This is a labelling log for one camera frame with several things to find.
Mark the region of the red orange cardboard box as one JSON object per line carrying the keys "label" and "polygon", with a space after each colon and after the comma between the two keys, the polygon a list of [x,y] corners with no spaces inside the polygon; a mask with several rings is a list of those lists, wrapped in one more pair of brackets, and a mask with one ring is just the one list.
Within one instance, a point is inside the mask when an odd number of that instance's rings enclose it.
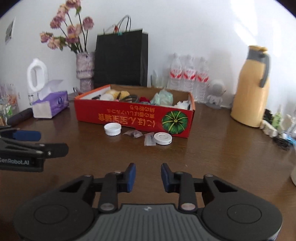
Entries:
{"label": "red orange cardboard box", "polygon": [[[173,94],[172,106],[94,99],[111,89],[125,90],[130,94],[149,99],[152,99],[160,91],[159,88],[143,86],[104,85],[75,97],[74,106],[77,120],[102,125],[119,123],[139,131],[166,132],[176,137],[189,137],[195,113],[195,103],[191,93],[168,90]],[[191,102],[190,110],[174,108],[175,104],[184,100]]]}

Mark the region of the yellow thermos jug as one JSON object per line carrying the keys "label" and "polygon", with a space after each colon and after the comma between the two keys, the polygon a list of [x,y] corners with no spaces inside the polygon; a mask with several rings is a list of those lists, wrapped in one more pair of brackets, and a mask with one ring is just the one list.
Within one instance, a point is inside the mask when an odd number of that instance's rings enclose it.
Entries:
{"label": "yellow thermos jug", "polygon": [[267,48],[249,46],[231,108],[230,115],[234,120],[253,128],[260,126],[269,93],[269,71]]}

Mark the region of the water bottle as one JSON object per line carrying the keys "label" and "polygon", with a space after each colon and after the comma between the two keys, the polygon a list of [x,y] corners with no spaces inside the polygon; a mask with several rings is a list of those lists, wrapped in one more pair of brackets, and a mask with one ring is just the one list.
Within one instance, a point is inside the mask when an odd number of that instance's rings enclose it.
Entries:
{"label": "water bottle", "polygon": [[193,92],[194,83],[196,80],[197,70],[195,68],[194,57],[188,55],[185,60],[183,70],[183,90],[186,92]]}
{"label": "water bottle", "polygon": [[177,53],[174,53],[169,72],[168,89],[182,90],[181,81],[183,78],[182,62]]}
{"label": "water bottle", "polygon": [[198,68],[197,68],[197,76],[196,76],[196,86],[195,86],[195,100],[197,102],[204,102],[207,82],[209,80],[209,67],[207,60],[203,57],[200,58]]}

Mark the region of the black paper bag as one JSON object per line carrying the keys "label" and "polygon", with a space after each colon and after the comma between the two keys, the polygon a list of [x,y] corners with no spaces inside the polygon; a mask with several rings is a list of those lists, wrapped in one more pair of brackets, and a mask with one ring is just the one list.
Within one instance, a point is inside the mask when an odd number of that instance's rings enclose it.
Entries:
{"label": "black paper bag", "polygon": [[148,34],[131,30],[132,20],[124,16],[96,39],[94,87],[106,84],[147,86]]}

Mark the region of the purple tissue pack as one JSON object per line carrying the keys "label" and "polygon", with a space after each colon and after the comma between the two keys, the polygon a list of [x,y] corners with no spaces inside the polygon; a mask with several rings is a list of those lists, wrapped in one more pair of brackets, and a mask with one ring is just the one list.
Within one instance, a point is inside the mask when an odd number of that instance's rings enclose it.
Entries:
{"label": "purple tissue pack", "polygon": [[38,99],[32,104],[34,118],[52,119],[69,106],[68,92],[59,91],[63,80],[51,80],[37,92]]}

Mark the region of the white robot speaker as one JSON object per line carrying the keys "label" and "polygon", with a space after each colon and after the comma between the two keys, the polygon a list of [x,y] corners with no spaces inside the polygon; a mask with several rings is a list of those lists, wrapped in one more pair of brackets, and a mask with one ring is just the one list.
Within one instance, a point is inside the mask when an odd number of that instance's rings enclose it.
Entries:
{"label": "white robot speaker", "polygon": [[221,109],[223,94],[226,92],[225,84],[222,80],[211,80],[208,84],[208,96],[205,104],[213,109]]}

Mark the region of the white power strip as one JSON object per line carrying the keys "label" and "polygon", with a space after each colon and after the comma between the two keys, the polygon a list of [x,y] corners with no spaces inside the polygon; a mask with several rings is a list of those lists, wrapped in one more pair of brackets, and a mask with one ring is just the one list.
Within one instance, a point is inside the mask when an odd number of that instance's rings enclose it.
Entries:
{"label": "white power strip", "polygon": [[268,121],[262,120],[259,128],[263,131],[263,133],[270,138],[275,138],[278,136],[278,130],[274,128]]}

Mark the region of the green spray bottle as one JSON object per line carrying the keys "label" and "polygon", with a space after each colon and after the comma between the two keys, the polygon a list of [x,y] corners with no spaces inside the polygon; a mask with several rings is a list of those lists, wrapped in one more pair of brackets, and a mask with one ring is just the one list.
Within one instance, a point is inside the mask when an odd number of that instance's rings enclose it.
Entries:
{"label": "green spray bottle", "polygon": [[276,113],[273,115],[273,119],[271,122],[271,125],[275,128],[278,129],[278,127],[280,126],[280,122],[281,122],[281,104],[278,106],[278,109],[276,111]]}

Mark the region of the right water bottle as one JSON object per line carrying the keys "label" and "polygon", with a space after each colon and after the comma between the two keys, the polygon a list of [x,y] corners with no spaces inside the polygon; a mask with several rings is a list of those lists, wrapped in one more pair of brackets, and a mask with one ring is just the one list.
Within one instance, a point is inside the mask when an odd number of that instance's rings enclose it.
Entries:
{"label": "right water bottle", "polygon": [[207,60],[203,57],[200,58],[198,68],[197,68],[197,76],[196,76],[196,86],[195,86],[195,100],[197,102],[204,102],[207,82],[209,80],[209,67]]}

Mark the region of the black case at edge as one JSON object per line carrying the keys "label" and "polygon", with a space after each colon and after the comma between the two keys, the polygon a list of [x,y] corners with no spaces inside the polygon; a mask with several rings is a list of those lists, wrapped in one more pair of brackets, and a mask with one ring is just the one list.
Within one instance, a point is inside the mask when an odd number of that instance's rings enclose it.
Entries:
{"label": "black case at edge", "polygon": [[7,120],[7,125],[8,126],[17,126],[20,123],[30,119],[33,117],[33,110],[32,108],[27,108],[13,116],[11,116],[10,118],[8,118]]}

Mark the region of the white round lid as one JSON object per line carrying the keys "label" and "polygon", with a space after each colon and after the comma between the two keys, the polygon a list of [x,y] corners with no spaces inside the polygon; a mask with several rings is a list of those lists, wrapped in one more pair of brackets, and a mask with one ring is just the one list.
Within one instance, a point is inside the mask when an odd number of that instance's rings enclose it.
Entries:
{"label": "white round lid", "polygon": [[172,136],[169,133],[158,132],[154,134],[154,140],[156,144],[166,146],[171,144]]}

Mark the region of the white screw cap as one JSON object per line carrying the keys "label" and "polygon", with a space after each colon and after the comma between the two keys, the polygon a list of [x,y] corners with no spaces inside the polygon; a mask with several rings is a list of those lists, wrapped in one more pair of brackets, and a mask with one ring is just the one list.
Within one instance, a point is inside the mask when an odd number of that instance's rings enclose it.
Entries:
{"label": "white screw cap", "polygon": [[105,134],[108,136],[117,136],[121,133],[121,124],[107,123],[104,125]]}

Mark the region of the white detergent jug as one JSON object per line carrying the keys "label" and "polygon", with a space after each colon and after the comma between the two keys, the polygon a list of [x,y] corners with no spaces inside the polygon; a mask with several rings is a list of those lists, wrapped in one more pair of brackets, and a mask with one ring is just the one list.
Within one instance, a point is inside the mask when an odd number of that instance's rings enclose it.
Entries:
{"label": "white detergent jug", "polygon": [[47,66],[40,59],[34,58],[27,68],[27,90],[30,106],[39,99],[38,92],[42,90],[48,81]]}

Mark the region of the purple textured vase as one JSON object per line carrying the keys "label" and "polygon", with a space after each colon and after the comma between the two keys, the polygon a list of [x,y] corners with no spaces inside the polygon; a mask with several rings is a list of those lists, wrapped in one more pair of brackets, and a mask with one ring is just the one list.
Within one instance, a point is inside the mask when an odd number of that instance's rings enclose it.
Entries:
{"label": "purple textured vase", "polygon": [[94,52],[76,55],[76,77],[79,79],[79,89],[82,92],[89,92],[93,89],[94,60]]}

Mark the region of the clear plastic wrapper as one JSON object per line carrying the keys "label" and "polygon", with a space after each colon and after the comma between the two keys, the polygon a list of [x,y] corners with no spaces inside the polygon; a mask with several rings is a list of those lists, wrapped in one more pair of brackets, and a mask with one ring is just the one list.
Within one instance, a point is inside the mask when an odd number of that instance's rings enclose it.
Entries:
{"label": "clear plastic wrapper", "polygon": [[139,138],[139,137],[143,136],[142,132],[140,132],[138,130],[127,131],[124,133],[124,135],[128,135],[133,138]]}

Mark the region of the dried pink flowers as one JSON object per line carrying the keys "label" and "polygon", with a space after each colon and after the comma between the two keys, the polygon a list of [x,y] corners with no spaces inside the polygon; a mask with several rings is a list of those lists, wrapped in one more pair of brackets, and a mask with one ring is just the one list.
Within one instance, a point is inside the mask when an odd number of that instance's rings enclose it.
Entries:
{"label": "dried pink flowers", "polygon": [[81,1],[65,1],[50,21],[50,28],[60,30],[61,34],[41,32],[40,42],[52,50],[69,48],[75,54],[87,53],[88,33],[94,21],[90,16],[81,18],[81,10]]}

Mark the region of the small plastic sachet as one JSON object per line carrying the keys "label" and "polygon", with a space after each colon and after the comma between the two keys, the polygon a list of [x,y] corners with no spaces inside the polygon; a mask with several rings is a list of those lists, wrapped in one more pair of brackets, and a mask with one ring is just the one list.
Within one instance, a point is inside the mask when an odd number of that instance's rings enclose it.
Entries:
{"label": "small plastic sachet", "polygon": [[154,133],[146,133],[144,135],[144,145],[145,146],[155,146],[156,141],[154,139]]}

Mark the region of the left water bottle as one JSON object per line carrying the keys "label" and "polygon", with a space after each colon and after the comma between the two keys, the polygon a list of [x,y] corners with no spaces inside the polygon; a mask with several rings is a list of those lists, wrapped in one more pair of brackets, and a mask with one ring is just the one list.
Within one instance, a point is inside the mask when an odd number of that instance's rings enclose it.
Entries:
{"label": "left water bottle", "polygon": [[177,53],[174,53],[169,72],[168,89],[182,90],[181,81],[183,78],[182,62]]}

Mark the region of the clear glass cup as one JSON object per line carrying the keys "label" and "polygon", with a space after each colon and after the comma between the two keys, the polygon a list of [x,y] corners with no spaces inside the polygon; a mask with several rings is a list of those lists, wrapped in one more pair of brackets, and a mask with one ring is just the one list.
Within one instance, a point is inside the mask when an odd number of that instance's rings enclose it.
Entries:
{"label": "clear glass cup", "polygon": [[151,74],[151,86],[154,88],[162,87],[162,78],[158,76],[155,70],[153,70]]}

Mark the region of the white tissue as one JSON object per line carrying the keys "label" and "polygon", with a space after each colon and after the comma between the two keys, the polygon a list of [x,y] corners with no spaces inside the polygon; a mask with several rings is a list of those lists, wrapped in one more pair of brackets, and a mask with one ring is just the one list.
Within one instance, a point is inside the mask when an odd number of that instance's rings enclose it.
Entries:
{"label": "white tissue", "polygon": [[190,110],[191,102],[189,100],[179,101],[174,108]]}

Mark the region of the white bottle at edge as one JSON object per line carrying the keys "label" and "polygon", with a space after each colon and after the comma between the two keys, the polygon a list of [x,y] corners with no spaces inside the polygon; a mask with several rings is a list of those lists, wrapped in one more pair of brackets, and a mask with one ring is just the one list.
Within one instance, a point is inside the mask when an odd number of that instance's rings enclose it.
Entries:
{"label": "white bottle at edge", "polygon": [[293,168],[293,170],[290,174],[290,179],[293,182],[293,184],[296,186],[296,167]]}

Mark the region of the middle water bottle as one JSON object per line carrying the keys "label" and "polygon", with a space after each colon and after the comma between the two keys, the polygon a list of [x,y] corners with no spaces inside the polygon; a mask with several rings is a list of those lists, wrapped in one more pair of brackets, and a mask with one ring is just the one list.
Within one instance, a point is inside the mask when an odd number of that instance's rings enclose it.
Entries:
{"label": "middle water bottle", "polygon": [[196,80],[197,70],[195,68],[194,57],[188,55],[185,60],[183,70],[183,90],[186,92],[193,92],[194,83]]}

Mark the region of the iridescent plastic bag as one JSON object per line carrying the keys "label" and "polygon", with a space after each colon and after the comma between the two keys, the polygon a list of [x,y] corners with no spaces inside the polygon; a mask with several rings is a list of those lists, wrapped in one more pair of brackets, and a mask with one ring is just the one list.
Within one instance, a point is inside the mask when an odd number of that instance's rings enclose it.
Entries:
{"label": "iridescent plastic bag", "polygon": [[154,95],[150,103],[157,106],[172,106],[173,101],[173,94],[162,89]]}

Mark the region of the yellow white plush sheep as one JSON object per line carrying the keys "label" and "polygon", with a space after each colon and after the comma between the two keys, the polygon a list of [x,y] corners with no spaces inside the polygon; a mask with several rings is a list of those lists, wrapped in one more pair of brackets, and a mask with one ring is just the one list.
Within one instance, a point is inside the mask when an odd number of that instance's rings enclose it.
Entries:
{"label": "yellow white plush sheep", "polygon": [[123,100],[124,98],[130,96],[128,91],[117,91],[115,89],[108,90],[105,94],[101,95],[99,100],[106,101],[115,101],[115,100]]}

